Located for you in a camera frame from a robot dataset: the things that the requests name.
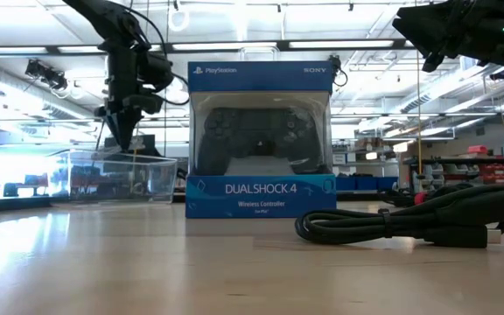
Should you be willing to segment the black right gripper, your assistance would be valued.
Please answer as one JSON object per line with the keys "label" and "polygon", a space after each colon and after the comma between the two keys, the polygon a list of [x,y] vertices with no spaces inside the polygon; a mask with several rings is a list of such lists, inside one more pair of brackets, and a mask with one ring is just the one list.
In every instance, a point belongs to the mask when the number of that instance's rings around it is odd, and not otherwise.
{"label": "black right gripper", "polygon": [[497,13],[497,0],[447,0],[425,7],[432,39],[430,48],[424,47],[424,22],[422,9],[416,6],[402,7],[393,20],[393,27],[400,32],[422,55],[423,70],[433,72],[445,57],[468,56],[461,46],[470,41],[471,32],[482,20]]}

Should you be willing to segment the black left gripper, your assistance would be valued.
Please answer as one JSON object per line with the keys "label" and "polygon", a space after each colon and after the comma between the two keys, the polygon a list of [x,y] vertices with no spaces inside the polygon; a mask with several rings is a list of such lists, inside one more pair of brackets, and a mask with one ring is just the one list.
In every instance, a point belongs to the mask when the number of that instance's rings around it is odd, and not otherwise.
{"label": "black left gripper", "polygon": [[133,109],[155,114],[162,108],[164,100],[152,85],[143,84],[137,76],[137,56],[148,51],[131,49],[117,42],[102,42],[97,48],[107,54],[105,84],[108,96],[95,115],[104,116],[116,143],[127,151],[134,129],[143,116],[140,111],[123,111]]}

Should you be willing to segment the clear plastic container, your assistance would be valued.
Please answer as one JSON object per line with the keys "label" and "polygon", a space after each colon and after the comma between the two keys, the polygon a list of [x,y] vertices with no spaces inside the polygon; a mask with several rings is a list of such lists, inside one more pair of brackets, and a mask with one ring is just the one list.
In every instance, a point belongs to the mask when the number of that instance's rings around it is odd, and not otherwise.
{"label": "clear plastic container", "polygon": [[177,161],[117,150],[63,150],[47,157],[48,193],[69,200],[143,200],[169,203]]}

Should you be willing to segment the ceiling light panel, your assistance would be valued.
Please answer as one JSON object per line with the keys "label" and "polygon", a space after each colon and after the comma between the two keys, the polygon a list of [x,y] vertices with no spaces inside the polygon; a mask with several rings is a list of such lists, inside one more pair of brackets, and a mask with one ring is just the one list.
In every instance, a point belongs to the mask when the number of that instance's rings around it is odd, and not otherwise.
{"label": "ceiling light panel", "polygon": [[0,47],[0,55],[4,54],[44,54],[47,50],[43,46],[14,46],[14,47]]}
{"label": "ceiling light panel", "polygon": [[353,41],[295,41],[290,42],[293,49],[306,48],[381,48],[391,47],[394,40],[353,40]]}
{"label": "ceiling light panel", "polygon": [[276,46],[276,42],[225,42],[225,43],[191,43],[173,44],[174,51],[228,51],[240,50],[248,47]]}

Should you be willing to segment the black game controller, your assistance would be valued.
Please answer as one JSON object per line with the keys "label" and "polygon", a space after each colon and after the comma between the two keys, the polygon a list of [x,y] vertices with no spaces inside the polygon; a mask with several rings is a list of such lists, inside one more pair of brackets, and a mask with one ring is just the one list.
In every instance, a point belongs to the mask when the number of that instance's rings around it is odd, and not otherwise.
{"label": "black game controller", "polygon": [[215,108],[203,123],[196,174],[223,175],[233,158],[284,158],[296,174],[325,166],[314,117],[300,108]]}

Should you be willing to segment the white metal shelf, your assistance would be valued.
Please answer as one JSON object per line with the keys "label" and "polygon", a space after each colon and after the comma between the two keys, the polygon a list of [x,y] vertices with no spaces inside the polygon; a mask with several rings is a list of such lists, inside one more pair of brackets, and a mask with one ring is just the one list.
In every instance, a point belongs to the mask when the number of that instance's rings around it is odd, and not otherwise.
{"label": "white metal shelf", "polygon": [[378,137],[332,140],[332,171],[338,176],[397,177],[399,157]]}

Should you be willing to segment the blue game controller box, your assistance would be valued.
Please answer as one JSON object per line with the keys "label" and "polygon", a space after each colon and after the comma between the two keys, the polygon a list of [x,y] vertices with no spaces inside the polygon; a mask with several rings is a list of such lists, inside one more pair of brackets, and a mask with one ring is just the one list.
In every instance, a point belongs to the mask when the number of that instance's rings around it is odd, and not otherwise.
{"label": "blue game controller box", "polygon": [[[296,218],[318,208],[335,207],[330,62],[191,62],[188,74],[190,143],[186,218]],[[203,123],[217,108],[308,111],[314,117],[329,171],[296,174],[284,158],[251,156],[233,158],[223,175],[196,174]]]}

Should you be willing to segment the shelf rack with red bins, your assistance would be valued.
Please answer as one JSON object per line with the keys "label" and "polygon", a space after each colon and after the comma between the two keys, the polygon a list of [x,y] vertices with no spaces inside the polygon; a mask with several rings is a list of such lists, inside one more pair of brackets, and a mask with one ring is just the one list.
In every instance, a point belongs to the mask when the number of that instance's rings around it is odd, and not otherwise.
{"label": "shelf rack with red bins", "polygon": [[407,157],[403,163],[408,168],[409,188],[414,193],[461,184],[504,184],[504,152],[494,155],[484,145],[470,146],[458,155]]}

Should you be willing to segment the blue storage bin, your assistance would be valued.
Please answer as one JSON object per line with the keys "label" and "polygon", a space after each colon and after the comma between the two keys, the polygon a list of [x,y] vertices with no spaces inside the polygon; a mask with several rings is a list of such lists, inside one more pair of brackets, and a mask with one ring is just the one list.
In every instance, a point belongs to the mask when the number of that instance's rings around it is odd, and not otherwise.
{"label": "blue storage bin", "polygon": [[375,191],[378,189],[378,178],[356,177],[356,189],[359,191]]}
{"label": "blue storage bin", "polygon": [[336,190],[339,192],[343,191],[354,191],[356,189],[356,177],[341,177],[336,178]]}

